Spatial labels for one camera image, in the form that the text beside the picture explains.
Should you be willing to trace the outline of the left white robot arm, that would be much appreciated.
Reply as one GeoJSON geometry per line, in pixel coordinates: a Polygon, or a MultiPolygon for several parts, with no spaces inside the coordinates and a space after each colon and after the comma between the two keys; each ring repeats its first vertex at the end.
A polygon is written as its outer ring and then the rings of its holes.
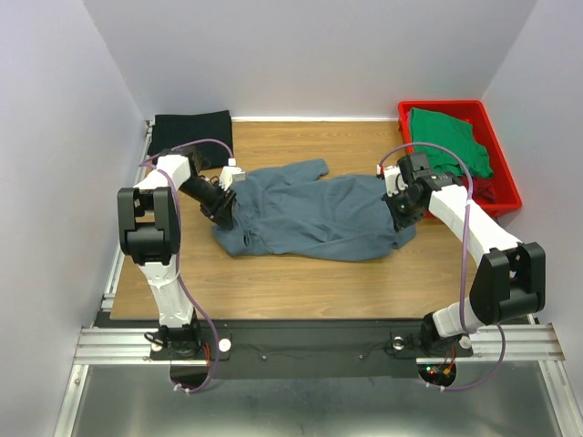
{"type": "Polygon", "coordinates": [[[198,317],[203,312],[180,274],[179,194],[196,200],[201,213],[215,225],[232,229],[233,186],[246,176],[231,150],[217,178],[203,176],[200,144],[195,140],[147,157],[141,165],[148,174],[117,194],[120,248],[145,276],[159,310],[159,328],[146,339],[154,352],[186,359],[210,347],[201,338],[198,317]]]}

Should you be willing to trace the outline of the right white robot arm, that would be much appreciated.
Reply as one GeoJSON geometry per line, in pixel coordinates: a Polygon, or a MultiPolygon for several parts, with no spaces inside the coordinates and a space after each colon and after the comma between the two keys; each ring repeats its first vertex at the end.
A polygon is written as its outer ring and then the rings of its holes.
{"type": "Polygon", "coordinates": [[[431,214],[461,241],[462,259],[477,265],[472,284],[461,287],[457,302],[424,316],[420,342],[425,349],[544,309],[545,251],[501,228],[459,177],[436,172],[423,152],[407,154],[394,166],[378,166],[376,175],[384,181],[383,200],[396,230],[431,214]]]}

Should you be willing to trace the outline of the blue-grey t-shirt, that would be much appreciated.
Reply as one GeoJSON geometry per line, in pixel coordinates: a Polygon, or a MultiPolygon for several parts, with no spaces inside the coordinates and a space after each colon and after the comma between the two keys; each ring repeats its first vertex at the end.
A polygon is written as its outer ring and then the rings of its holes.
{"type": "Polygon", "coordinates": [[[414,239],[415,228],[394,229],[382,180],[328,172],[321,158],[253,170],[234,185],[232,229],[216,226],[213,238],[232,257],[346,262],[384,258],[414,239]]]}

